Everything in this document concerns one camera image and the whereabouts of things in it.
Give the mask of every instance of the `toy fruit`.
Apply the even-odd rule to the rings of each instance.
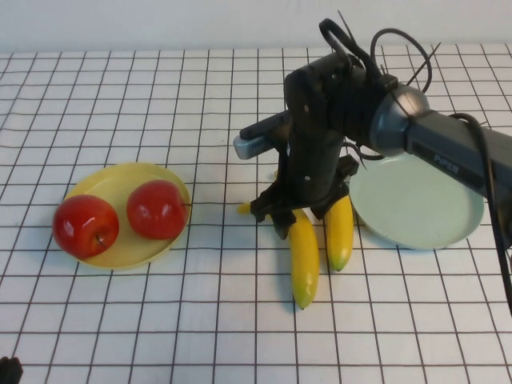
[[[348,196],[330,208],[325,223],[327,258],[330,267],[339,272],[350,260],[354,243],[354,218]]]
[[[249,214],[250,204],[238,206],[239,214]],[[310,218],[303,210],[294,210],[295,223],[288,239],[291,253],[291,284],[294,300],[301,310],[312,303],[317,294],[320,256],[318,241]]]
[[[90,258],[114,244],[119,234],[118,215],[102,198],[79,194],[57,207],[52,232],[62,250],[78,259]]]
[[[176,238],[186,225],[187,207],[179,188],[166,180],[146,182],[128,197],[126,215],[132,229],[145,238]]]

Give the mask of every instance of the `wire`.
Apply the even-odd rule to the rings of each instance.
[[[419,42],[417,42],[412,36],[410,36],[406,32],[402,30],[397,30],[396,28],[385,28],[377,32],[374,38],[372,38],[371,40],[370,56],[373,60],[375,60],[375,47],[377,45],[377,40],[379,40],[380,37],[383,36],[384,34],[397,34],[399,36],[402,36],[405,40],[409,41],[417,50],[419,50],[420,54],[422,54],[423,58],[425,59],[424,64],[426,64],[427,71],[426,83],[422,90],[422,92],[425,93],[429,89],[430,84],[432,83],[432,64],[430,63],[430,57],[428,53],[423,49]],[[416,78],[416,76],[418,76],[418,74],[414,74],[414,76],[411,78],[411,80],[409,80],[407,85],[409,85]]]
[[[370,54],[368,54],[356,43],[355,38],[352,35],[352,32],[350,31],[350,28],[346,23],[342,13],[338,11],[338,14],[342,18],[343,24],[345,25],[348,34],[344,30],[342,30],[338,24],[336,24],[335,22],[328,18],[326,18],[320,23],[319,28],[326,42],[331,46],[331,48],[333,48],[338,53],[338,55],[341,58],[345,60],[347,58],[347,54],[342,48],[342,46],[345,46],[350,52],[352,52],[354,56],[356,56],[359,60],[363,62],[366,68],[366,72],[371,78],[380,78],[382,76],[382,72],[378,68],[377,62],[375,60],[375,47],[377,45],[377,40],[379,40],[380,37],[383,36],[384,34],[397,34],[399,36],[402,36],[405,40],[409,41],[417,50],[419,50],[420,54],[422,54],[423,58],[425,59],[424,63],[414,73],[413,77],[410,78],[407,85],[412,83],[412,81],[418,76],[423,67],[426,65],[427,79],[422,89],[422,92],[427,92],[427,90],[430,87],[430,84],[432,83],[433,74],[430,58],[434,55],[436,49],[439,47],[439,44],[429,56],[428,53],[419,44],[419,42],[417,42],[412,36],[410,36],[406,32],[403,32],[402,30],[397,30],[396,28],[385,28],[377,32],[375,36],[372,38],[370,45]]]
[[[496,197],[494,194],[494,166],[489,157],[489,150],[487,148],[486,138],[483,135],[482,127],[476,118],[469,114],[456,113],[451,115],[452,118],[467,121],[467,127],[475,140],[478,150],[482,156],[482,165],[484,169],[484,176],[487,190],[487,203],[489,206],[490,222],[493,229],[494,242],[496,244],[496,251],[498,253],[499,266],[502,273],[503,285],[505,287],[506,301],[509,306],[510,314],[512,314],[512,285],[510,283],[510,272],[506,256],[505,243],[503,241],[502,232],[500,229],[499,212],[496,204]]]

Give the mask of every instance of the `yellow banana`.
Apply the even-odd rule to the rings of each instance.
[[[330,267],[339,272],[350,260],[354,246],[354,217],[349,196],[330,208],[325,222],[327,258]]]
[[[239,214],[250,213],[250,204],[241,204]],[[294,210],[296,218],[288,233],[291,252],[291,282],[294,300],[304,310],[317,293],[320,272],[318,242],[313,224],[303,210]]]

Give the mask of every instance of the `table surface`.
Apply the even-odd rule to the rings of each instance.
[[[21,360],[23,384],[512,382],[487,212],[468,239],[435,252],[357,225],[349,265],[331,274],[317,223],[322,275],[304,311],[287,242],[237,215],[272,182],[277,156],[241,161],[234,136],[283,110],[284,76],[329,52],[0,55],[0,356]],[[512,134],[510,52],[441,45],[432,107]],[[401,80],[422,63],[408,46],[378,53]],[[134,161],[187,183],[185,235],[137,269],[79,265],[50,236],[57,204],[87,175]]]

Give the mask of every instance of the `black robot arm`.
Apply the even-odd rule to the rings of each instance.
[[[273,148],[279,153],[278,177],[251,202],[251,213],[258,221],[270,215],[285,238],[294,223],[293,209],[311,208],[323,218],[348,194],[344,181],[357,172],[358,163],[349,155],[340,157],[347,139],[381,156],[407,152],[487,198],[512,313],[506,256],[512,246],[512,137],[480,127],[467,114],[432,110],[424,94],[431,79],[429,58],[429,80],[418,90],[381,73],[373,55],[331,20],[320,29],[334,52],[287,75],[287,110],[248,126],[234,140],[240,158]]]

